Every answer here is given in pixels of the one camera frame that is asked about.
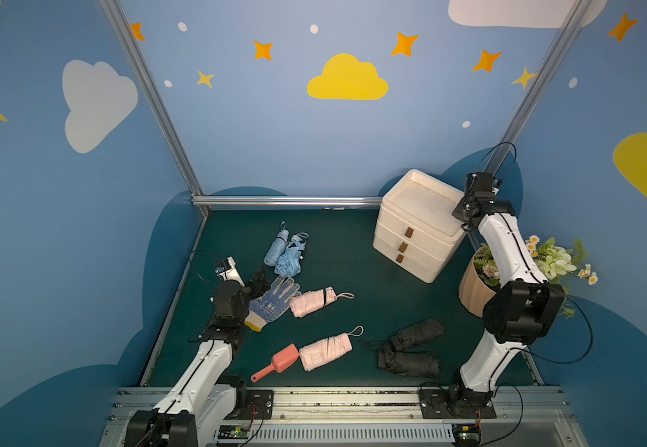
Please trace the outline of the white three-drawer cabinet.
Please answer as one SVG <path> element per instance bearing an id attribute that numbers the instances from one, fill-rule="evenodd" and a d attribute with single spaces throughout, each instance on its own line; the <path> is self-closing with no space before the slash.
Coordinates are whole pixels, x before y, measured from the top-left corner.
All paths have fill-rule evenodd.
<path id="1" fill-rule="evenodd" d="M 382 198 L 373 248 L 417 279 L 432 283 L 462 242 L 453 211 L 463 192 L 411 169 Z"/>

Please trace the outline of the pink umbrella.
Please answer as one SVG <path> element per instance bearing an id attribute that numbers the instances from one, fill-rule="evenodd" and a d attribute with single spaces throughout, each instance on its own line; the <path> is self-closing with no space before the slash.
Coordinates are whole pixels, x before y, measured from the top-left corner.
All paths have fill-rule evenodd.
<path id="1" fill-rule="evenodd" d="M 335 303 L 341 298 L 353 299 L 355 295 L 352 292 L 341 292 L 337 294 L 332 287 L 326 287 L 317 291 L 305 292 L 292 298 L 289 303 L 289 308 L 295 318 L 304 318 L 313 312 Z"/>
<path id="2" fill-rule="evenodd" d="M 364 327 L 356 326 L 349 333 L 341 333 L 319 340 L 299 350 L 299 359 L 305 372 L 311 372 L 353 350 L 351 339 L 364 334 Z"/>

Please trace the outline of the black umbrella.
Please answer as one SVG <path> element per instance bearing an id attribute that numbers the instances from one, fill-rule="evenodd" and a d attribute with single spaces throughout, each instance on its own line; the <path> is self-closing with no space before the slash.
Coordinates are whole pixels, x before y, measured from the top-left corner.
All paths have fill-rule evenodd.
<path id="1" fill-rule="evenodd" d="M 436 318 L 427 318 L 422 322 L 403 328 L 389 338 L 393 352 L 406 352 L 423 345 L 444 334 L 444 327 Z"/>
<path id="2" fill-rule="evenodd" d="M 392 374 L 436 379 L 440 362 L 429 352 L 377 352 L 377 368 Z"/>

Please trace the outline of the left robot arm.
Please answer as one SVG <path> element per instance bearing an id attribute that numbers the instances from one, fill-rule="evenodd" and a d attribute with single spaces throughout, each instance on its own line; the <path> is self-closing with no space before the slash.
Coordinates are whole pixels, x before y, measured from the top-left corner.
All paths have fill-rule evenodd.
<path id="1" fill-rule="evenodd" d="M 176 385 L 150 410 L 127 423 L 125 446 L 204 446 L 224 419 L 248 407 L 240 376 L 226 376 L 245 340 L 250 302 L 271 287 L 263 270 L 244 282 L 225 272 L 213 297 L 213 312 L 191 364 Z"/>

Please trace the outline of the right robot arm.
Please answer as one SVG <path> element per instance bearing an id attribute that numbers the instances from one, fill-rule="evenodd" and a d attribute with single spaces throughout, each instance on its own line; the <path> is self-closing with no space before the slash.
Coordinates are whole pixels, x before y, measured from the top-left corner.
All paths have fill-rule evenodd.
<path id="1" fill-rule="evenodd" d="M 480 233 L 500 272 L 500 289 L 483 309 L 481 341 L 448 388 L 446 406 L 460 416 L 489 406 L 500 375 L 516 354 L 550 331 L 564 301 L 533 261 L 511 202 L 497 199 L 494 185 L 489 172 L 469 174 L 453 211 L 464 229 Z"/>

